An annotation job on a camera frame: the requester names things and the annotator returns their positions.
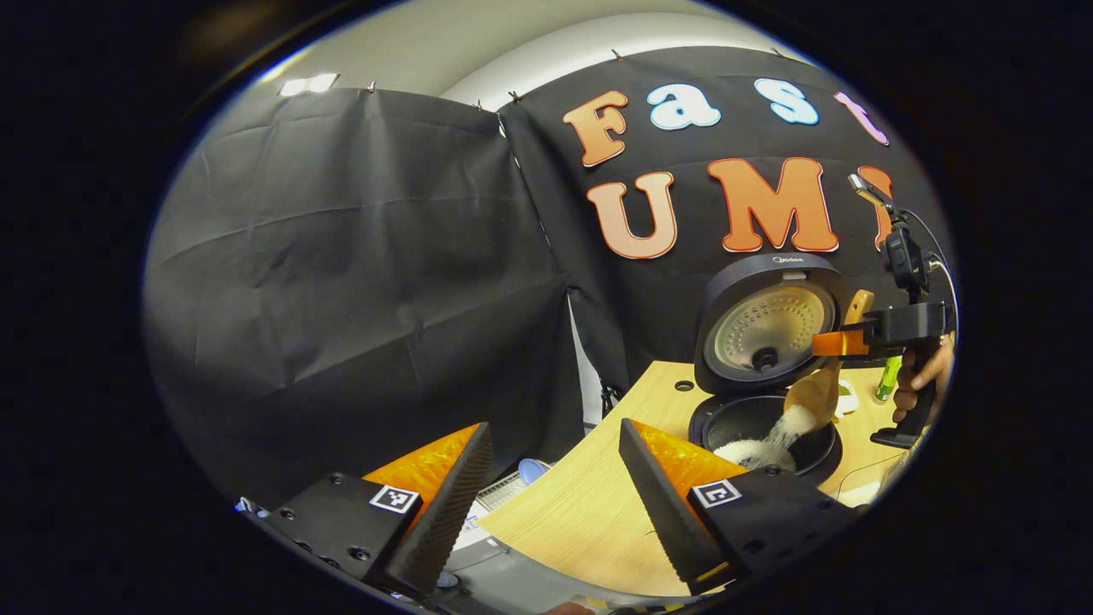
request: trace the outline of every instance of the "letter a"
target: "letter a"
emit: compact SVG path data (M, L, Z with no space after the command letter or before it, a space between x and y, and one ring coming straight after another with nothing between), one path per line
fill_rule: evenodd
M679 130L694 123L713 126L721 119L721 111L709 106L706 95L694 85L672 83L662 85L646 98L653 107L649 119L661 130Z

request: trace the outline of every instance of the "open lid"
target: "open lid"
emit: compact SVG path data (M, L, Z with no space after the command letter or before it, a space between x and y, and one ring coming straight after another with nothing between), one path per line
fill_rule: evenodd
M764 253L729 264L706 285L694 371L713 394L762 392L796 382L822 358L812 336L836 329L849 284L811 253Z

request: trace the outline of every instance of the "wooden rice paddle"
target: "wooden rice paddle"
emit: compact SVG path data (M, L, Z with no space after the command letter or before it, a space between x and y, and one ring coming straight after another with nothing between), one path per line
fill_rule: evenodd
M861 316L868 312L872 305L873 293L865 288L854 293L843 327L860 323ZM789 388L789 393L786 394L783 413L789 412L789 409L794 406L804 407L816 419L811 431L831 423L832 417L835 416L835 409L838 406L838 372L842 368L843 362L833 358L822 369L795 382Z

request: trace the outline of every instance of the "white wall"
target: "white wall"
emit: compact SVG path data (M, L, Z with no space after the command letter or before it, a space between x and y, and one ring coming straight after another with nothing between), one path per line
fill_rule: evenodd
M813 63L784 43L752 25L721 15L718 19L682 13L626 13L557 29L490 61L440 94L442 98L496 110L512 100L508 91L525 94L576 70L620 55L670 47L742 47Z

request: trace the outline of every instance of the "table surface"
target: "table surface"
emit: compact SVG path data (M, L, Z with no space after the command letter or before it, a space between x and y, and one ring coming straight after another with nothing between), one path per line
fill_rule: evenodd
M875 481L904 453L869 441L877 429L894 426L892 402L872 395L882 372L843 370L839 377L853 387L858 407L836 424L843 460L820 485L836 499L841 488L846 493ZM677 391L682 380L694 382L692 365L654 363L599 426L542 477L481 519L480 527L521 554L587 583L640 595L690 595L619 457L623 418L687 438L694 410L710 395L697 387Z

